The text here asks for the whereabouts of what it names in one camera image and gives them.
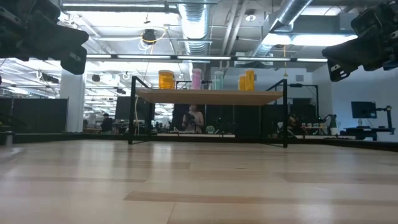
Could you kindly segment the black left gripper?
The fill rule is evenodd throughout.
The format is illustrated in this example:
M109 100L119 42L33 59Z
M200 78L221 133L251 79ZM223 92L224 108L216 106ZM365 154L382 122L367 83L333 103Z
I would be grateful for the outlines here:
M75 75L85 72L88 34L60 26L49 0L1 0L1 58L54 59Z

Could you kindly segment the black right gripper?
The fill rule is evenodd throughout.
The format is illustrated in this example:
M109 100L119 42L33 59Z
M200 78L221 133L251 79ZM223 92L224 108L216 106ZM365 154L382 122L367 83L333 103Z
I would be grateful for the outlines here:
M397 68L397 1L383 1L351 21L357 38L326 47L332 82L341 81L359 67L367 72Z

